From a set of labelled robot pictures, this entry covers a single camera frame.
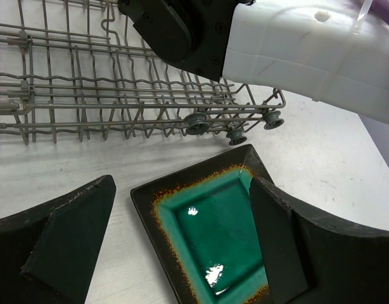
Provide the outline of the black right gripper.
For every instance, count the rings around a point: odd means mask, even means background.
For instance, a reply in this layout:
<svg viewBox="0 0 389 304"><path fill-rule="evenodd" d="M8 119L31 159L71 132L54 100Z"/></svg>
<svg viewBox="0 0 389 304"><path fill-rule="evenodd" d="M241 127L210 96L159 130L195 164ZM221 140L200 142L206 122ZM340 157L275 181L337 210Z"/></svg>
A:
<svg viewBox="0 0 389 304"><path fill-rule="evenodd" d="M167 64L218 82L234 10L232 0L119 0L138 34Z"/></svg>

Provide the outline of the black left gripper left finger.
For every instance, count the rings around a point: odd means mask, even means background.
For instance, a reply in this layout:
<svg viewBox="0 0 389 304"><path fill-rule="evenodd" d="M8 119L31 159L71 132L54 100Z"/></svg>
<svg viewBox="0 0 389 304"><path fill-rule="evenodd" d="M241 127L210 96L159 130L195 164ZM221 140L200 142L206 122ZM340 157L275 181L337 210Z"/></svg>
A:
<svg viewBox="0 0 389 304"><path fill-rule="evenodd" d="M115 193L104 175L0 218L0 303L84 303Z"/></svg>

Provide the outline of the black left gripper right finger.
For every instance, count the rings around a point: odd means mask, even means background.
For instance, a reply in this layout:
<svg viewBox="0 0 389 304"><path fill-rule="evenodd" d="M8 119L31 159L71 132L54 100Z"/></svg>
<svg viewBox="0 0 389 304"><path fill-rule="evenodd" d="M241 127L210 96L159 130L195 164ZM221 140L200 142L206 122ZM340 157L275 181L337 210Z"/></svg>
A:
<svg viewBox="0 0 389 304"><path fill-rule="evenodd" d="M389 231L251 181L269 303L389 303Z"/></svg>

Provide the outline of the green square glazed plate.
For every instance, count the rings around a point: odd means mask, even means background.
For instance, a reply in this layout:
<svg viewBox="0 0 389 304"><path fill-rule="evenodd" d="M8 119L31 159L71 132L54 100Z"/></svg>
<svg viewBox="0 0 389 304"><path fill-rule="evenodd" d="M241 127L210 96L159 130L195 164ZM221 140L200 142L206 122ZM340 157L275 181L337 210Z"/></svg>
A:
<svg viewBox="0 0 389 304"><path fill-rule="evenodd" d="M246 144L138 186L131 199L179 303L270 303L250 202L270 179Z"/></svg>

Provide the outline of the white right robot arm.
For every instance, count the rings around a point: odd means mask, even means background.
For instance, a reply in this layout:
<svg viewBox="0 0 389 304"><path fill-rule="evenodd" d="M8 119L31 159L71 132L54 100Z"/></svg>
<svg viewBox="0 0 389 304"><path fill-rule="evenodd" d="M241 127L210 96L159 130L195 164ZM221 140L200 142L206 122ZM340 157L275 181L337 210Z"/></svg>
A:
<svg viewBox="0 0 389 304"><path fill-rule="evenodd" d="M389 1L119 1L173 67L389 125Z"/></svg>

